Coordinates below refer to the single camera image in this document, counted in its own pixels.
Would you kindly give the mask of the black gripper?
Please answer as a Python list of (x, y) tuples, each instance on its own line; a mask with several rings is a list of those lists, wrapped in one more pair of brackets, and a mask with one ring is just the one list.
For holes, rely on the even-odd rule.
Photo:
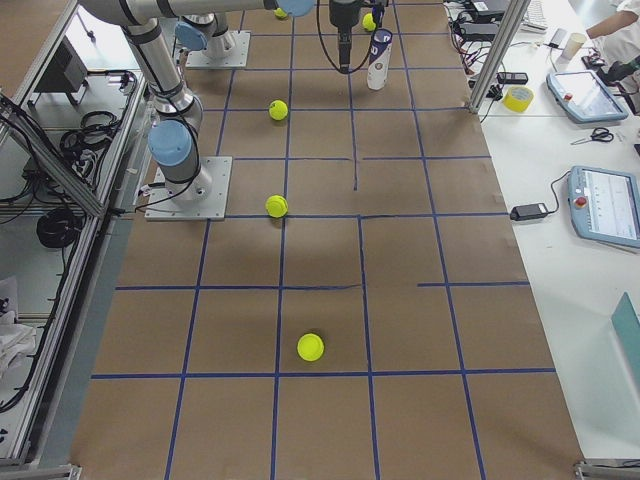
[(337, 29), (338, 69), (350, 70), (352, 28), (358, 23), (361, 2), (357, 0), (330, 0), (329, 19)]

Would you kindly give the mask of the tennis ball between arm bases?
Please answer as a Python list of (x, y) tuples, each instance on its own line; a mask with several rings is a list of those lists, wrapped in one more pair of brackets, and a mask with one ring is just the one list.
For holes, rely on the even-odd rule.
[(283, 121), (288, 117), (289, 108), (283, 100), (276, 99), (270, 103), (268, 113), (272, 120)]

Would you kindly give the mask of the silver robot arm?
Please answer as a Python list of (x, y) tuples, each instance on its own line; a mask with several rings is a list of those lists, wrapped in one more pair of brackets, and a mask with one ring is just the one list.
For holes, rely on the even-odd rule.
[(161, 18), (177, 21), (175, 33), (191, 51), (227, 37), (226, 14), (277, 9), (292, 17), (318, 11), (318, 1), (82, 1), (97, 19), (119, 27), (148, 82), (160, 122), (148, 146), (164, 175), (167, 199), (179, 204), (209, 195), (212, 178), (199, 153), (203, 107), (192, 93), (163, 38)]
[(225, 13), (181, 16), (174, 29), (180, 44), (211, 59), (228, 57), (236, 46)]

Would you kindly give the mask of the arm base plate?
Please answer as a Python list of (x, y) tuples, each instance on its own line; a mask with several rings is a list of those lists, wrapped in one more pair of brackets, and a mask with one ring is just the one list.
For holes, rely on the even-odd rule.
[(246, 67), (251, 32), (228, 30), (209, 39), (203, 50), (192, 50), (186, 61), (187, 69), (226, 70)]
[(158, 167), (154, 180), (164, 183), (164, 186), (152, 190), (149, 197), (151, 206), (145, 209), (145, 218), (149, 221), (223, 220), (231, 170), (230, 156), (203, 156), (199, 174), (179, 194), (186, 183), (166, 180), (163, 169)]

